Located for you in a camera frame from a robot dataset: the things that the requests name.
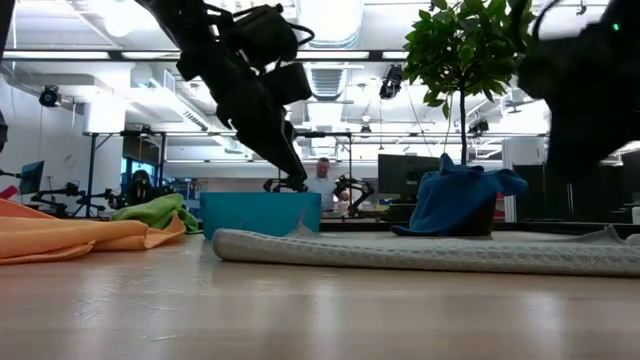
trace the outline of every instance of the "monitor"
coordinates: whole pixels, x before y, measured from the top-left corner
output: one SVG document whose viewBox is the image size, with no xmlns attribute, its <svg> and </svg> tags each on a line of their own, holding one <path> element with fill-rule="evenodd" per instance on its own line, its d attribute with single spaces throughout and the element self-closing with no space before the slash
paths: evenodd
<svg viewBox="0 0 640 360">
<path fill-rule="evenodd" d="M 640 193 L 640 151 L 622 154 L 622 177 L 630 193 Z"/>
<path fill-rule="evenodd" d="M 440 159 L 412 155 L 378 155 L 378 192 L 415 196 L 422 175 L 440 169 Z"/>
<path fill-rule="evenodd" d="M 40 191 L 43 171 L 44 161 L 23 166 L 20 172 L 20 194 L 35 194 Z"/>
</svg>

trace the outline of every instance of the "green towel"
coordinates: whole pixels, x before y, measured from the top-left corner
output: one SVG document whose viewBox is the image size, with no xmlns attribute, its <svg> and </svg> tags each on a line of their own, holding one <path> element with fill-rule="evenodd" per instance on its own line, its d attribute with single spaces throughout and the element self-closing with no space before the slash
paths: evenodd
<svg viewBox="0 0 640 360">
<path fill-rule="evenodd" d="M 111 216 L 111 221 L 138 220 L 154 229 L 164 229 L 171 222 L 173 214 L 178 213 L 187 233 L 197 232 L 198 220 L 182 207 L 183 202 L 180 194 L 161 196 L 145 204 L 120 209 Z"/>
</svg>

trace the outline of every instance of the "turquoise bin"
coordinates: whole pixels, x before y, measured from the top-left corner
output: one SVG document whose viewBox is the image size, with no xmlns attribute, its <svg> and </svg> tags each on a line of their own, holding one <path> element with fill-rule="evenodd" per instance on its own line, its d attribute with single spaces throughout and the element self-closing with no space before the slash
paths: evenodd
<svg viewBox="0 0 640 360">
<path fill-rule="evenodd" d="M 322 201 L 315 193 L 210 192 L 200 193 L 200 211 L 207 239 L 223 228 L 284 236 L 303 213 L 305 226 L 319 232 Z"/>
</svg>

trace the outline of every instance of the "tree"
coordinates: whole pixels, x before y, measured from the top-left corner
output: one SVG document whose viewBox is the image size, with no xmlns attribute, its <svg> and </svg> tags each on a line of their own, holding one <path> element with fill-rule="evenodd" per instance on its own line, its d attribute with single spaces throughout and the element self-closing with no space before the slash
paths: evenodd
<svg viewBox="0 0 640 360">
<path fill-rule="evenodd" d="M 523 50 L 518 50 L 514 32 L 525 44 L 531 38 L 527 32 L 534 20 L 531 0 L 522 1 L 527 2 L 526 8 L 518 29 L 512 29 L 507 0 L 464 0 L 455 5 L 432 0 L 438 12 L 420 10 L 420 21 L 405 37 L 409 54 L 404 76 L 410 84 L 419 79 L 429 87 L 423 102 L 442 106 L 451 121 L 453 94 L 460 92 L 463 164 L 467 160 L 465 97 L 483 93 L 493 102 L 493 94 L 504 95 Z"/>
</svg>

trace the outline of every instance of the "orange cloth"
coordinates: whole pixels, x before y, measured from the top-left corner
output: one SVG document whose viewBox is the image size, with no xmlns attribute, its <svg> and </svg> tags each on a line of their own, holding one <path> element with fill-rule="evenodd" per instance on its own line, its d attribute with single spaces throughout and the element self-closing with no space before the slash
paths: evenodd
<svg viewBox="0 0 640 360">
<path fill-rule="evenodd" d="M 184 240 L 177 215 L 164 230 L 139 221 L 60 220 L 0 199 L 0 265 L 66 260 L 90 251 L 146 250 Z"/>
</svg>

